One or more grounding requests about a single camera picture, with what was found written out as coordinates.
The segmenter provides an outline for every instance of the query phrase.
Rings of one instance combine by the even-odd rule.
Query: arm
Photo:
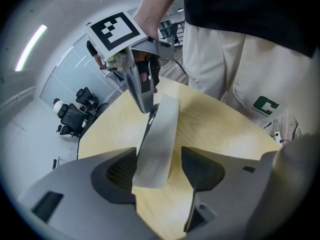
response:
[[[147,35],[159,39],[158,27],[174,0],[142,0],[133,19]]]
[[[95,59],[95,62],[99,65],[100,69],[103,70],[105,67],[104,67],[104,65],[102,64],[102,61],[101,61],[99,55],[98,55],[98,54],[95,54],[93,57],[94,57],[94,59]]]

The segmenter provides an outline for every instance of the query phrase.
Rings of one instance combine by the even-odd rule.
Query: green logo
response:
[[[278,106],[279,104],[275,103],[271,99],[260,96],[251,108],[265,117],[268,117],[273,113],[273,111],[270,111],[269,109],[276,109]]]

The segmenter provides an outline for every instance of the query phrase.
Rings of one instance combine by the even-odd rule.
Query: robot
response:
[[[142,113],[156,116],[154,86],[174,58],[172,42],[146,36],[126,13],[86,27],[109,71],[121,71]],[[148,54],[135,62],[134,52]],[[141,82],[140,74],[147,74]],[[319,166],[320,134],[305,135],[260,161],[181,147],[182,169],[193,187],[186,240],[264,239],[294,212]],[[68,162],[37,181],[19,199],[47,238],[160,239],[136,213],[132,179],[135,147]]]

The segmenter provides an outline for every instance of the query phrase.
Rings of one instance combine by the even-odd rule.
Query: ceiling light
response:
[[[29,53],[31,52],[32,48],[35,46],[37,40],[41,37],[41,35],[43,34],[43,32],[47,29],[47,27],[45,25],[41,25],[38,30],[34,33],[33,37],[30,39],[30,41],[28,42],[28,44],[26,45],[26,47],[24,48],[24,51],[18,61],[18,64],[15,67],[15,71],[21,71],[26,60],[27,57],[29,55]]]

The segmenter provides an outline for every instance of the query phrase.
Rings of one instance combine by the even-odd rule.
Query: white ceiling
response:
[[[60,58],[84,34],[84,26],[88,21],[97,17],[99,19],[104,13],[112,11],[133,10],[139,6],[140,1],[24,0],[12,14],[0,36],[0,103],[36,85],[41,78],[48,78],[46,71],[52,71],[59,60],[55,61],[56,57]],[[175,0],[169,12],[175,14],[181,7],[183,0]],[[41,24],[46,25],[47,30],[31,51],[23,70],[15,72],[14,68],[22,51]]]

